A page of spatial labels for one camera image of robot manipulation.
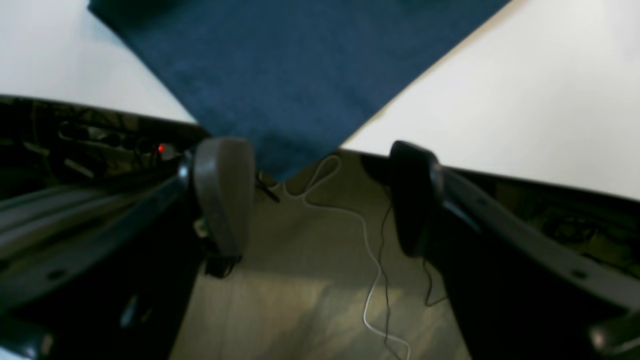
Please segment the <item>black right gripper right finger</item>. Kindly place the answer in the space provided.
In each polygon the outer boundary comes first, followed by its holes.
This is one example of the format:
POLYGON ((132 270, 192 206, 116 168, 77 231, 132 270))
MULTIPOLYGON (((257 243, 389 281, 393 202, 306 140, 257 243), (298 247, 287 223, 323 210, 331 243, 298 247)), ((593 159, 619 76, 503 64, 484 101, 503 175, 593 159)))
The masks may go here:
POLYGON ((432 264, 460 321, 605 321, 639 311, 639 281, 558 244, 406 141, 390 151, 404 253, 432 264))

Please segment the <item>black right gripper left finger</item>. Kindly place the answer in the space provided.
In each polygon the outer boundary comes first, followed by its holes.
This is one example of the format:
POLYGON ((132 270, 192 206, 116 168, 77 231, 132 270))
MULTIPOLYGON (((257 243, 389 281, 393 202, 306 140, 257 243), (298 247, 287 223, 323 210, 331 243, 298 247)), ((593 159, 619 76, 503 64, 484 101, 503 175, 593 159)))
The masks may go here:
POLYGON ((207 138, 181 158, 137 173, 49 187, 1 202, 1 312, 89 274, 175 205, 188 229, 224 257, 242 256, 255 193, 253 145, 207 138))

